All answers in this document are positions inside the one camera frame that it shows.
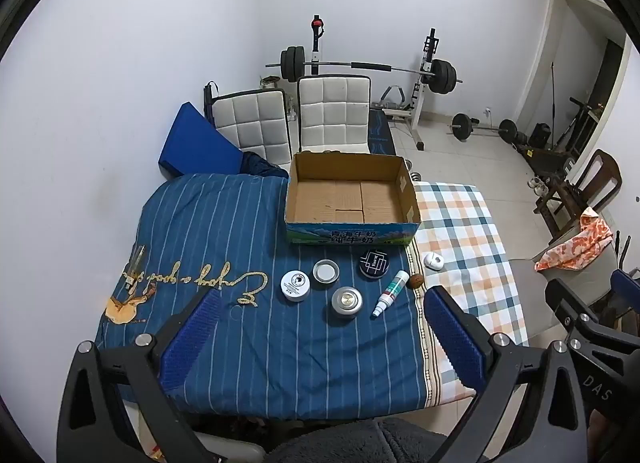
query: barbell on floor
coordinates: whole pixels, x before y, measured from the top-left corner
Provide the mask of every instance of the barbell on floor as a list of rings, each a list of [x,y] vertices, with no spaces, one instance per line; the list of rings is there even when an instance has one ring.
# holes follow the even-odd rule
[[[431,71],[416,71],[414,69],[396,68],[386,64],[371,62],[305,62],[305,49],[302,46],[289,46],[280,53],[279,64],[267,64],[268,68],[280,68],[280,76],[289,82],[297,82],[305,75],[305,66],[346,66],[352,69],[368,69],[375,71],[403,71],[420,75],[420,81],[427,84],[436,94],[447,94],[453,91],[457,83],[462,83],[456,74],[456,69],[444,60],[435,59],[431,63]]]
[[[459,112],[453,117],[450,125],[453,135],[460,141],[471,136],[474,129],[491,130],[496,132],[506,143],[513,143],[518,140],[518,128],[511,120],[502,120],[500,127],[496,128],[489,125],[479,125],[479,120],[471,119],[466,114]]]

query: blue gripper pad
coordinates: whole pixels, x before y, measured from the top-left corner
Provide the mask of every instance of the blue gripper pad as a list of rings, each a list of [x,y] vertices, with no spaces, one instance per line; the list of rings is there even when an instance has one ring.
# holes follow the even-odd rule
[[[640,284],[621,269],[611,274],[611,290],[626,300],[636,313],[640,313]]]
[[[442,286],[425,294],[424,314],[463,385],[482,391],[493,360],[487,330],[476,317],[464,313]]]
[[[167,392],[184,383],[204,342],[220,319],[220,292],[210,289],[164,350],[159,382]]]

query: bolt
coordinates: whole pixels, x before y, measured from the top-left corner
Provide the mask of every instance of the bolt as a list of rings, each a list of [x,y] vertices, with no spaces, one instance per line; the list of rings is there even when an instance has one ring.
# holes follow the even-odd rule
[[[92,346],[93,344],[91,343],[91,340],[85,340],[84,342],[80,342],[78,344],[78,353],[88,353],[89,351],[91,351]]]
[[[143,348],[151,344],[151,340],[153,337],[149,333],[142,333],[136,337],[136,345]]]
[[[558,353],[566,353],[566,344],[562,340],[556,340],[553,346]]]
[[[511,339],[504,333],[496,333],[494,335],[494,342],[501,347],[505,347],[509,345]]]

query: orange and white towel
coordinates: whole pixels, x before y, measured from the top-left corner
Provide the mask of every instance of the orange and white towel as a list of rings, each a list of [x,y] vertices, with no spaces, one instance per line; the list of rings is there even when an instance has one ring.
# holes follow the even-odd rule
[[[536,271],[557,268],[578,271],[588,266],[613,241],[609,225],[591,207],[580,216],[580,233],[546,252],[535,265]]]

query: wooden chair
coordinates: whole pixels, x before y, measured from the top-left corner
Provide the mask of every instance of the wooden chair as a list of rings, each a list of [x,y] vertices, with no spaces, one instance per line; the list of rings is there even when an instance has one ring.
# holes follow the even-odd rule
[[[589,174],[591,167],[597,159],[600,159],[602,165],[596,172],[595,176],[587,183],[587,185],[580,189],[580,186],[584,182],[585,178]],[[600,199],[595,205],[593,202],[600,192],[607,186],[610,181],[614,181],[616,185]],[[610,154],[598,149],[593,153],[587,167],[582,172],[578,183],[572,185],[567,180],[560,178],[559,176],[552,176],[548,183],[549,192],[546,196],[541,197],[536,202],[536,214],[542,215],[545,220],[546,226],[551,232],[553,237],[550,244],[559,237],[562,237],[567,231],[569,231],[577,220],[580,219],[580,215],[584,210],[593,205],[593,210],[597,213],[609,204],[609,202],[615,197],[622,187],[622,175],[620,174],[620,168],[616,163],[616,160]],[[551,213],[547,204],[550,200],[560,202],[560,205],[556,210]],[[560,228],[554,215],[558,215],[558,212],[565,208],[569,214],[569,221]]]

